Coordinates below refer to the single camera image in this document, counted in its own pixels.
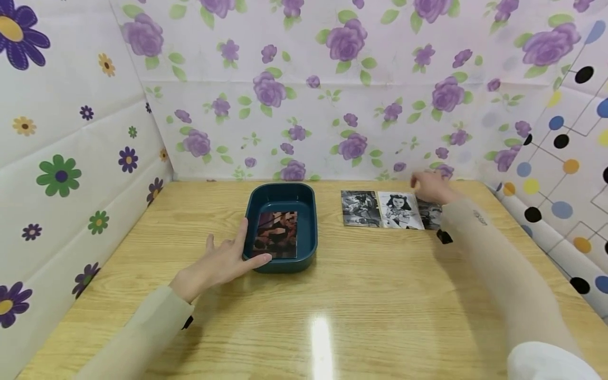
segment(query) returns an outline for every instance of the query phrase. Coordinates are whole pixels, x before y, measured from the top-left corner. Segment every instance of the black dot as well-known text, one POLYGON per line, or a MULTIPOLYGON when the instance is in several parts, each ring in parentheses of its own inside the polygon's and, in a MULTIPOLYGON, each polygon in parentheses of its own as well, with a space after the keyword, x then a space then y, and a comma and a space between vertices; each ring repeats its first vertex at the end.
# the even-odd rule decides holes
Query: black dot
POLYGON ((562 149, 565 148, 569 142, 570 138, 567 134, 560 134, 558 137, 555 137, 555 140, 553 140, 553 146, 557 149, 562 149))
POLYGON ((528 207, 526 211, 524 211, 523 215, 530 223, 536 223, 542 219, 541 211, 536 207, 528 207))
POLYGON ((579 294, 587 294, 591 290, 589 283, 581 277, 572 277, 570 279, 570 284, 574 286, 579 294))
POLYGON ((575 77, 574 77, 574 81, 577 83, 585 83, 588 80, 591 79, 591 77, 593 76, 593 68, 591 66, 585 66, 584 68, 580 69, 575 77))

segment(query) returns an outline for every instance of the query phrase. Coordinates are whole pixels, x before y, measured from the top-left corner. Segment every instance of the yellow dot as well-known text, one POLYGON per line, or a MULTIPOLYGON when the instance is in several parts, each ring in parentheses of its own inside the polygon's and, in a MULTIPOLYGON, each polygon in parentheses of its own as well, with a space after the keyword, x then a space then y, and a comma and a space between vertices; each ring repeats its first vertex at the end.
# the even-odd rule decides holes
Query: yellow dot
POLYGON ((523 183, 523 190, 528 194, 536 194, 539 189, 538 181, 535 178, 528 178, 523 183))
POLYGON ((502 192, 506 196, 511 196, 511 195, 515 194, 515 185, 510 182, 507 182, 505 184, 505 186, 502 188, 502 192))
POLYGON ((579 163, 577 160, 574 159, 569 159, 568 161, 564 162, 564 173, 566 174, 574 174, 578 171, 579 168, 579 163))
POLYGON ((553 93, 553 96, 551 97, 551 99, 549 100, 549 103, 547 104, 548 108, 554 107, 556 104, 559 103, 560 99, 562 98, 562 93, 560 90, 557 90, 553 93))
POLYGON ((585 238, 574 238, 574 247, 576 247, 577 250, 581 251, 584 254, 588 254, 589 252, 591 252, 591 243, 589 243, 589 240, 585 238))

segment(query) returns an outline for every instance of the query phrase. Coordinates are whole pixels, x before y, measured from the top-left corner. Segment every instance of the table surface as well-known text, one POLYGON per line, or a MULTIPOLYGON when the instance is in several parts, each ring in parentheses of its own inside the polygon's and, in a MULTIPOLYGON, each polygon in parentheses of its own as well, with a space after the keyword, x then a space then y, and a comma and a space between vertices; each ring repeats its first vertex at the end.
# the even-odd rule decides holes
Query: table surface
MULTIPOLYGON (((232 238, 259 182, 173 182, 143 214, 23 371, 70 378, 139 303, 232 238)), ((344 227, 340 190, 405 182, 313 182, 319 246, 299 274, 251 273, 204 294, 194 322, 146 379, 506 379, 503 324, 454 244, 433 231, 344 227)), ((454 187, 491 215, 556 294, 587 361, 608 378, 608 329, 487 188, 454 187)))

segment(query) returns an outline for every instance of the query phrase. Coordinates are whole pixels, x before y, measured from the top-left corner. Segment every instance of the black and white photograph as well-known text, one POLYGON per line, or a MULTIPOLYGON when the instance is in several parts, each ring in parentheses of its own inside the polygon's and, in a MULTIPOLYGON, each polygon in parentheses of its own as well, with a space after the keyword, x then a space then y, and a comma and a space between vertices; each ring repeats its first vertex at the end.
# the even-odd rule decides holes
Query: black and white photograph
POLYGON ((420 218, 424 229, 427 230, 438 230, 441 224, 441 205, 437 203, 425 202, 421 199, 416 198, 418 202, 418 211, 420 211, 420 218))
POLYGON ((384 227, 413 230, 424 229, 414 194, 378 192, 378 198, 384 227))
POLYGON ((380 227, 376 193, 342 190, 342 217, 345 226, 380 227))

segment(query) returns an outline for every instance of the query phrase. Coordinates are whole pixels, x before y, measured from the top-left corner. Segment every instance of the blue dot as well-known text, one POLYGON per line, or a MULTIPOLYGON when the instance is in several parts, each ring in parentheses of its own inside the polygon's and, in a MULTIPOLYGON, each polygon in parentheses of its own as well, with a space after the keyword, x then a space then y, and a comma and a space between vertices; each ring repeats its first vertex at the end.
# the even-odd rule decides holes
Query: blue dot
POLYGON ((608 98, 598 104, 598 115, 604 118, 608 117, 608 98))
POLYGON ((608 294, 608 277, 597 276, 597 278, 595 279, 595 286, 597 286, 599 291, 601 291, 602 293, 608 294))
POLYGON ((532 237, 532 229, 524 224, 522 224, 522 228, 524 231, 526 231, 526 233, 528 234, 529 237, 532 237))
POLYGON ((551 120, 549 120, 549 128, 552 131, 557 131, 558 129, 564 126, 564 118, 561 116, 553 116, 551 120))
POLYGON ((559 201, 551 206, 551 212, 560 219, 568 219, 572 216, 574 210, 572 210, 572 206, 569 203, 559 201))
POLYGON ((605 30, 606 30, 606 23, 604 21, 602 21, 602 20, 595 21, 595 24, 591 28, 591 32, 589 32, 589 35, 587 36, 587 39, 585 40, 585 45, 594 43, 595 41, 597 41, 602 36, 602 34, 604 34, 605 30))
POLYGON ((529 162, 522 162, 517 166, 517 175, 520 177, 527 177, 532 172, 532 165, 529 162))

